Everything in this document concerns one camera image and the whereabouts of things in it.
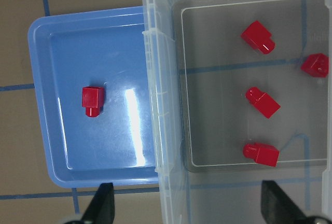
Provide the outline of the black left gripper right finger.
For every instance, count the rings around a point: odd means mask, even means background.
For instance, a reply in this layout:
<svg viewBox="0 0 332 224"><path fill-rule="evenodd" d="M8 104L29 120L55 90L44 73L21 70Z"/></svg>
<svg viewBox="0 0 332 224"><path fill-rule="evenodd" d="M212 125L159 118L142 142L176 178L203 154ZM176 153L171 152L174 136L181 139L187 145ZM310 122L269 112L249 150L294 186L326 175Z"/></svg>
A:
<svg viewBox="0 0 332 224"><path fill-rule="evenodd" d="M261 182L260 211L265 223L331 223L322 215L306 215L274 180Z"/></svg>

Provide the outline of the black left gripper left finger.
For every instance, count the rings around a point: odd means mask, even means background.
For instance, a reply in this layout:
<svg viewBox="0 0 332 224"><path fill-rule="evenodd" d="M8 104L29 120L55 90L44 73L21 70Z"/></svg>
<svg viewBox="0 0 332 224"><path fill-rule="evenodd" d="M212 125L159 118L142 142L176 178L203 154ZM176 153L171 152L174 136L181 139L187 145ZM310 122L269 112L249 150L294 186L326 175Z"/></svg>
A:
<svg viewBox="0 0 332 224"><path fill-rule="evenodd" d="M93 199L80 219L64 223L112 224L115 219L113 183L100 184Z"/></svg>

